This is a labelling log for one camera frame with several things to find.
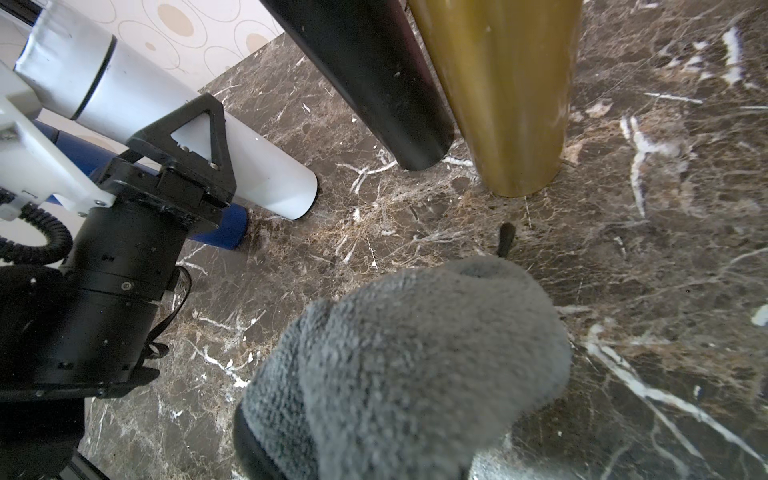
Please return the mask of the blue thermos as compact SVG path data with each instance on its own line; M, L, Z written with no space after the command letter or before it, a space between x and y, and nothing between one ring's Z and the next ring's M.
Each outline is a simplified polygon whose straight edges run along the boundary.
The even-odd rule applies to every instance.
M58 130L38 120L33 124L64 153L84 174L95 177L117 154L87 140ZM241 243L248 228L248 211L232 204L223 210L221 224L216 230L191 236L192 240L226 250Z

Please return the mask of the white thermos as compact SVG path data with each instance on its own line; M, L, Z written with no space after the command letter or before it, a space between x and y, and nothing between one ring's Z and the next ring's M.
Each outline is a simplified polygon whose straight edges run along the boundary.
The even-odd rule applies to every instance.
M121 144L197 96L57 1L34 20L14 70L45 109ZM305 215L318 193L315 174L234 116L226 115L225 126L236 197L291 220Z

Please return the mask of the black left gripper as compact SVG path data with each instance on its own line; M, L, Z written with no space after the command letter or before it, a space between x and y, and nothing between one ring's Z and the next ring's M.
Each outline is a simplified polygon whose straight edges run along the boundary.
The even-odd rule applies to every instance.
M201 94L134 133L98 183L116 196L72 235L27 206L46 244L3 240L1 398L5 402L120 397L158 371L155 319L181 275L185 240L216 229L236 188L222 104ZM148 158L158 174L142 170Z

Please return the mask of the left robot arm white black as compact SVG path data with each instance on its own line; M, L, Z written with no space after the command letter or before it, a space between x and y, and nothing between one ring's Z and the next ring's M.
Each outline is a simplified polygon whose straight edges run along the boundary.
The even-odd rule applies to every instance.
M1 212L44 237L1 243L1 475L98 479L78 450L89 398L154 381L159 301L189 271L184 241L219 227L237 187L222 104L203 94L133 134L91 180L116 201L72 235L17 187Z

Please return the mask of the black thermos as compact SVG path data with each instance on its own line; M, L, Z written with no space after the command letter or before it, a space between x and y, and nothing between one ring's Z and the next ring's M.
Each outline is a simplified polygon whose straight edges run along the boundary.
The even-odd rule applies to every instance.
M267 1L265 8L410 171L437 164L454 127L398 1Z

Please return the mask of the gold thermos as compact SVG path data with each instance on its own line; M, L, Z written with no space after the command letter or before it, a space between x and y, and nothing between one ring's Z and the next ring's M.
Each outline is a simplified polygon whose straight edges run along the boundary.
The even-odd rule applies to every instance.
M544 188L561 166L582 2L409 7L487 188L504 197Z

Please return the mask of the grey yellow cleaning cloth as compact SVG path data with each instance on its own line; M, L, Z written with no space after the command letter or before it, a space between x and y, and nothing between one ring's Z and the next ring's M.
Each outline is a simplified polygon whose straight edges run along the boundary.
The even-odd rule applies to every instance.
M249 479L464 479L570 366L565 326L520 266L406 269L287 326L235 411L236 458Z

